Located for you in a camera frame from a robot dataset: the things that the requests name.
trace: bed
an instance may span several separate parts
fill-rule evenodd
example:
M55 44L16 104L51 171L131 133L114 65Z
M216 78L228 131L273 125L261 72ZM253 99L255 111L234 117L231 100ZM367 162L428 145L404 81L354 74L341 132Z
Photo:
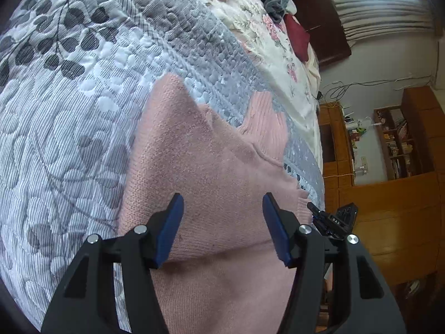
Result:
M166 72L233 127L273 92L285 169L324 207L317 59L297 59L260 0L23 0L0 54L0 273L37 328L86 236L116 235L134 131ZM118 270L115 290L125 327Z

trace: wall outlet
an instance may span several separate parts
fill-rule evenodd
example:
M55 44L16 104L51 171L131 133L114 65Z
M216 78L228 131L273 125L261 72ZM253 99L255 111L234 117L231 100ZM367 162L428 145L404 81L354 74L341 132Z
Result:
M366 170L368 170L368 161L366 160L365 156L360 157L361 164L360 166L363 166Z

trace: knit fabric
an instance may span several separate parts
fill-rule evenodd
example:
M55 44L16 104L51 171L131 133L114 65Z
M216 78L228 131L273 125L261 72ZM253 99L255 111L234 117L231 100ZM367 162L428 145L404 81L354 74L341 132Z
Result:
M273 333L294 270L278 260L263 218L272 192L309 223L308 193L283 169L288 140L271 94L256 92L234 129L197 106L175 75L160 79L139 121L119 234L166 208L175 192L184 217L169 261L152 277L170 333Z

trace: red pillow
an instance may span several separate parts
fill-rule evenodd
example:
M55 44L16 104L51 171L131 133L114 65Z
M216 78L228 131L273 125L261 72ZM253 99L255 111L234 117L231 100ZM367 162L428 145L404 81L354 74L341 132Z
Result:
M309 60L308 46L310 35L293 19L291 14L284 15L284 23L286 24L289 40L295 55L301 62L307 62Z

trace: bookshelf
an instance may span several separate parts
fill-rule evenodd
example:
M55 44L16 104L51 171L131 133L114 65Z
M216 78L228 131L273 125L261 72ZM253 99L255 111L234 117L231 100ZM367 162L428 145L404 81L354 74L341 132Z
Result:
M423 173L417 144L401 106L394 105L374 110L388 180L406 178Z

